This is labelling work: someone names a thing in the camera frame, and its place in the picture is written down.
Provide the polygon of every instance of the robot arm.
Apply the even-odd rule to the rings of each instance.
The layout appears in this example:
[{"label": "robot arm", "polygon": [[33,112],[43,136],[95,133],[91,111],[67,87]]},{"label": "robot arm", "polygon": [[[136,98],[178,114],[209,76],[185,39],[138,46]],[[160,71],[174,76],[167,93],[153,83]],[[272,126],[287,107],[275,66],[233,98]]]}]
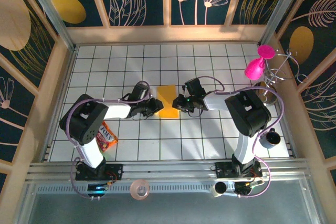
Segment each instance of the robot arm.
[{"label": "robot arm", "polygon": [[[81,154],[84,163],[92,173],[99,176],[105,164],[105,159],[100,153],[96,141],[96,135],[101,129],[103,120],[111,118],[131,118],[138,113],[149,117],[163,108],[161,101],[150,96],[139,103],[130,105],[122,103],[122,101],[140,101],[146,96],[148,90],[148,86],[138,83],[132,93],[120,99],[121,102],[104,104],[92,101],[84,103],[74,110],[69,124],[70,136],[77,151]],[[79,97],[60,120],[59,125],[62,130],[66,131],[66,121],[72,108],[79,102],[88,99],[92,99],[92,97],[87,94],[83,94]]]},{"label": "robot arm", "polygon": [[253,154],[254,136],[264,129],[271,119],[270,112],[253,90],[230,93],[206,93],[198,78],[182,87],[184,94],[174,100],[173,107],[182,112],[200,110],[228,110],[239,130],[237,148],[232,156],[233,169],[239,175],[247,173],[257,162]]}]

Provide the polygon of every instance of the chip bag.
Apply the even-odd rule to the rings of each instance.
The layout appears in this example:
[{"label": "chip bag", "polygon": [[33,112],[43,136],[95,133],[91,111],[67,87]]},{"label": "chip bag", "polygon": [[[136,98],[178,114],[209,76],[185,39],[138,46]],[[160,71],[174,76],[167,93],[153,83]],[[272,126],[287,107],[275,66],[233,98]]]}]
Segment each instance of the chip bag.
[{"label": "chip bag", "polygon": [[99,127],[96,140],[98,146],[103,152],[118,143],[118,138],[110,130],[105,121],[103,121],[102,125]]}]

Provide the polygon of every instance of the white tile floor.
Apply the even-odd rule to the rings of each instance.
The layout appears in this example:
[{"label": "white tile floor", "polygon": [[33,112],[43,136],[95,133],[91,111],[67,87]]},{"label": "white tile floor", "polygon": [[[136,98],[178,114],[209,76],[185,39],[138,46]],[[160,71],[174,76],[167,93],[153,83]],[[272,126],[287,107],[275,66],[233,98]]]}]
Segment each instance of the white tile floor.
[{"label": "white tile floor", "polygon": [[[121,98],[140,80],[147,81],[154,92],[157,86],[171,84],[181,91],[185,81],[204,75],[216,77],[228,91],[251,86],[244,69],[256,58],[255,44],[80,47],[61,115],[83,93],[95,98]],[[213,80],[202,79],[201,83],[206,91],[216,88]],[[274,121],[275,107],[268,109]],[[178,120],[156,116],[115,119],[107,124],[119,138],[118,145],[103,154],[108,161],[231,158],[238,141],[238,130],[228,111],[204,111],[200,118],[181,113]],[[270,150],[258,145],[256,152],[261,157],[289,156],[280,125],[275,128],[282,136],[281,143]],[[71,161],[77,155],[58,129],[48,160]]]}]

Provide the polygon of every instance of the wooden frame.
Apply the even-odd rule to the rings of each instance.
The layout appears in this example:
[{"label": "wooden frame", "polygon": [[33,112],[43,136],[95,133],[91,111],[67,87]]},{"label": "wooden frame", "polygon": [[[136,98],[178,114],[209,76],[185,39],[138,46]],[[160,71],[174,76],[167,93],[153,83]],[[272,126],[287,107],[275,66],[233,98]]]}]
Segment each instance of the wooden frame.
[{"label": "wooden frame", "polygon": [[[270,45],[274,48],[282,49],[276,35],[272,38]],[[275,58],[271,61],[271,66],[278,66],[280,62],[276,62],[276,64],[273,65],[274,60]],[[328,59],[326,58],[325,60],[326,61],[322,65],[319,64],[318,67],[320,67],[320,70],[325,70],[327,68],[328,64],[326,62]],[[288,63],[284,65],[283,70],[286,74],[292,74]],[[298,89],[296,82],[294,80],[288,80],[279,83],[276,88],[284,100],[285,117],[288,124],[295,125],[291,127],[291,133],[298,157],[307,159],[322,206],[330,223],[335,223],[336,216],[334,214],[334,206],[336,205],[336,189],[332,182],[329,167],[336,167],[336,156],[328,159],[324,158],[315,130],[312,127],[311,120],[301,97],[302,91],[301,89]]]},{"label": "wooden frame", "polygon": [[325,59],[315,67],[315,69],[308,75],[305,83],[298,85],[298,92],[302,93],[309,85],[311,85],[326,69],[328,69],[336,61],[336,48],[325,57]]}]

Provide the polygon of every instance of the yellow sponge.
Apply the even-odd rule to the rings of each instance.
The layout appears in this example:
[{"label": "yellow sponge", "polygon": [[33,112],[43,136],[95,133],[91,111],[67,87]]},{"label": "yellow sponge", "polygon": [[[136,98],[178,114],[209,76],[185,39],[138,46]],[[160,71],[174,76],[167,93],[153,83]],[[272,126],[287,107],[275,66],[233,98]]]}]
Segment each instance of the yellow sponge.
[{"label": "yellow sponge", "polygon": [[179,118],[178,110],[173,108],[173,101],[177,97],[175,85],[159,86],[157,99],[163,103],[163,109],[159,111],[160,118]]}]

